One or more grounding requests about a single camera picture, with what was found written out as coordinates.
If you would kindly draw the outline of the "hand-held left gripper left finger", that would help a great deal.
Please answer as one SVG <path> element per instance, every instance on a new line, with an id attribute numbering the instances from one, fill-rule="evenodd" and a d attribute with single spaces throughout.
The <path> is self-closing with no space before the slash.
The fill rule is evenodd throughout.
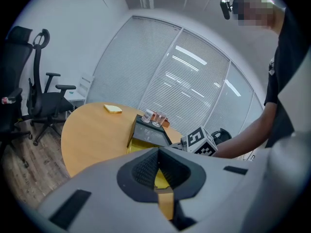
<path id="1" fill-rule="evenodd" d="M 147 149 L 94 164 L 50 193 L 38 211 L 68 233 L 178 233 L 141 183 L 158 150 Z"/>

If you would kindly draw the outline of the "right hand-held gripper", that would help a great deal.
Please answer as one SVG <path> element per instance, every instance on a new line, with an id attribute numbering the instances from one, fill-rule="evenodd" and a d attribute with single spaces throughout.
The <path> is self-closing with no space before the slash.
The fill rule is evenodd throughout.
<path id="1" fill-rule="evenodd" d="M 213 137 L 202 126 L 181 137 L 180 142 L 170 147 L 205 156 L 213 156 L 218 150 Z"/>

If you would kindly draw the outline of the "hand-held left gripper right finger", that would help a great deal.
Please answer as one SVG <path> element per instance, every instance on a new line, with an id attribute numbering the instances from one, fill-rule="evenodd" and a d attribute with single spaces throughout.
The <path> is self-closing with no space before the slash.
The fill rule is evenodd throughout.
<path id="1" fill-rule="evenodd" d="M 245 218 L 265 172 L 265 153 L 254 161 L 158 150 L 160 167 L 173 181 L 171 221 L 159 233 L 245 233 Z"/>

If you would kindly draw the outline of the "black tray with yellow drawer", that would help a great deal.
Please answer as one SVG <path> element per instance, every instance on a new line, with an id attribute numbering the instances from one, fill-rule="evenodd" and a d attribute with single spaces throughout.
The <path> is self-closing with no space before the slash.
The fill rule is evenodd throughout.
<path id="1" fill-rule="evenodd" d="M 127 153 L 148 148 L 157 149 L 159 147 L 183 149 L 180 142 L 172 143 L 163 127 L 158 128 L 151 122 L 145 123 L 142 121 L 141 116 L 137 115 L 131 127 L 127 143 Z M 133 171 L 134 179 L 148 188 L 153 186 L 154 191 L 158 194 L 171 193 L 172 189 L 159 169 L 158 159 L 158 153 L 156 152 L 146 160 L 143 160 Z"/>

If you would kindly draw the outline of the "person's right forearm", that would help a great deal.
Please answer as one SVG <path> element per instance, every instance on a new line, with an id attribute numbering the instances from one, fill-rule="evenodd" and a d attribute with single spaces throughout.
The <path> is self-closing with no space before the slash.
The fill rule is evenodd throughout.
<path id="1" fill-rule="evenodd" d="M 220 143 L 213 157 L 233 159 L 262 145 L 271 133 L 276 115 L 276 104 L 268 102 L 261 116 L 237 136 Z"/>

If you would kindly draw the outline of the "black padded office chair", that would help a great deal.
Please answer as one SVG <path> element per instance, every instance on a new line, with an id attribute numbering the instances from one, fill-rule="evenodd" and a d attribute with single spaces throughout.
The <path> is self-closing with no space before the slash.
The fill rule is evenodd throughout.
<path id="1" fill-rule="evenodd" d="M 220 128 L 218 131 L 213 132 L 211 136 L 213 137 L 215 145 L 218 145 L 232 138 L 231 134 L 223 128 Z"/>

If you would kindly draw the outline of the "clear drinking glass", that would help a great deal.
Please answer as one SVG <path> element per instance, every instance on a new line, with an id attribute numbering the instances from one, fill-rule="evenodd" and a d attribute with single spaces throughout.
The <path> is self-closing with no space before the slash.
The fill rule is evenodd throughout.
<path id="1" fill-rule="evenodd" d="M 154 116 L 154 119 L 153 119 L 153 122 L 152 124 L 155 126 L 155 127 L 161 127 L 163 122 L 165 121 L 166 119 L 166 115 L 163 113 L 163 112 L 156 112 L 155 116 Z"/>

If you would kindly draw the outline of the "wide white window blind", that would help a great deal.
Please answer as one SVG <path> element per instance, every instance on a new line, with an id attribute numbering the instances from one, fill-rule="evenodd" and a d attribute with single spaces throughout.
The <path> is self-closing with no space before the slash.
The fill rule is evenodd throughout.
<path id="1" fill-rule="evenodd" d="M 163 112 L 170 126 L 186 135 L 206 122 L 228 67 L 222 52 L 183 30 L 156 71 L 140 109 Z"/>

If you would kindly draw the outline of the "white capped glass cup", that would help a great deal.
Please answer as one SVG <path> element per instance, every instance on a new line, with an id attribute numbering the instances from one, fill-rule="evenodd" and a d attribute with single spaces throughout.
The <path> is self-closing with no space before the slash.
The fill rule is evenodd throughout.
<path id="1" fill-rule="evenodd" d="M 154 112 L 150 109 L 146 109 L 144 115 L 142 116 L 141 120 L 144 122 L 144 123 L 149 123 L 150 120 L 152 119 L 154 115 Z"/>

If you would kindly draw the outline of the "slice of bread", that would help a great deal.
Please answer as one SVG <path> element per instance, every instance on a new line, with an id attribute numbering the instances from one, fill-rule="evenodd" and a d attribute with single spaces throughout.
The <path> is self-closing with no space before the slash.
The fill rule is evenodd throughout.
<path id="1" fill-rule="evenodd" d="M 122 113 L 122 109 L 114 105 L 104 104 L 104 109 L 108 111 L 110 114 L 121 114 Z"/>

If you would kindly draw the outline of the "narrow white window blind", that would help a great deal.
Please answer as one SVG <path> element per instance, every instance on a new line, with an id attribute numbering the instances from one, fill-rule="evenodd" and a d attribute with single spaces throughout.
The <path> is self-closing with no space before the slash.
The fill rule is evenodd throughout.
<path id="1" fill-rule="evenodd" d="M 137 108 L 179 31 L 160 20 L 131 17 L 104 51 L 86 101 Z"/>

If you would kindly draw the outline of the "black loop headrest office chair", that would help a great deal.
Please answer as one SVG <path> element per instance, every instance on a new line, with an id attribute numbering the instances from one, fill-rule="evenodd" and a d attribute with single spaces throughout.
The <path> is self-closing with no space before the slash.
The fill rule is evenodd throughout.
<path id="1" fill-rule="evenodd" d="M 42 31 L 35 37 L 35 39 L 44 39 L 42 43 L 33 42 L 33 49 L 35 50 L 33 79 L 29 79 L 29 95 L 27 98 L 28 114 L 31 117 L 30 125 L 33 127 L 36 123 L 42 124 L 41 131 L 33 140 L 33 145 L 37 146 L 40 138 L 47 128 L 52 128 L 59 136 L 60 132 L 56 128 L 56 124 L 66 122 L 64 119 L 59 119 L 58 115 L 73 109 L 72 104 L 65 98 L 65 92 L 68 90 L 75 90 L 74 85 L 57 84 L 56 89 L 59 92 L 49 92 L 48 89 L 53 77 L 59 77 L 60 74 L 47 72 L 48 81 L 45 89 L 42 90 L 40 82 L 40 59 L 42 49 L 45 48 L 50 41 L 50 33 L 47 29 Z"/>

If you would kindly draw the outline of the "small white shelf unit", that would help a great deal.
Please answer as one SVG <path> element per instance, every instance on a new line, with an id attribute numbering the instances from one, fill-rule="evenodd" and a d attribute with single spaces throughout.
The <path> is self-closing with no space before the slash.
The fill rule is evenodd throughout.
<path id="1" fill-rule="evenodd" d="M 70 90 L 65 93 L 65 99 L 73 105 L 73 109 L 75 109 L 79 105 L 84 105 L 86 103 L 86 99 L 93 80 L 93 76 L 83 73 L 79 80 L 77 88 L 75 90 Z"/>

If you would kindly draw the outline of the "person's black shirt torso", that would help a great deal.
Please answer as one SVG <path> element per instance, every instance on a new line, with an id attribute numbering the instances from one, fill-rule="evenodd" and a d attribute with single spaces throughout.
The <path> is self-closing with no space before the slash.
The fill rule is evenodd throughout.
<path id="1" fill-rule="evenodd" d="M 285 9 L 278 46 L 269 63 L 268 86 L 264 103 L 275 103 L 276 114 L 266 148 L 272 147 L 275 142 L 294 132 L 289 116 L 278 99 L 278 94 L 300 67 L 308 49 L 309 43 L 303 36 L 293 14 L 288 8 Z"/>

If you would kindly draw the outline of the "black mesh headrest office chair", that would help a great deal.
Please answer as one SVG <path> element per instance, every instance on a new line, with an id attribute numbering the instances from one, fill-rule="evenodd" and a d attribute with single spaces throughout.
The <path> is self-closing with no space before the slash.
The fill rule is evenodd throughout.
<path id="1" fill-rule="evenodd" d="M 16 123 L 21 118 L 22 88 L 19 87 L 20 77 L 28 61 L 33 46 L 28 42 L 32 30 L 15 26 L 4 41 L 0 54 L 0 159 L 6 146 L 10 146 L 25 167 L 28 167 L 20 151 L 12 141 L 22 136 L 32 139 L 30 131 L 22 132 Z M 2 97 L 15 97 L 13 104 L 2 104 Z"/>

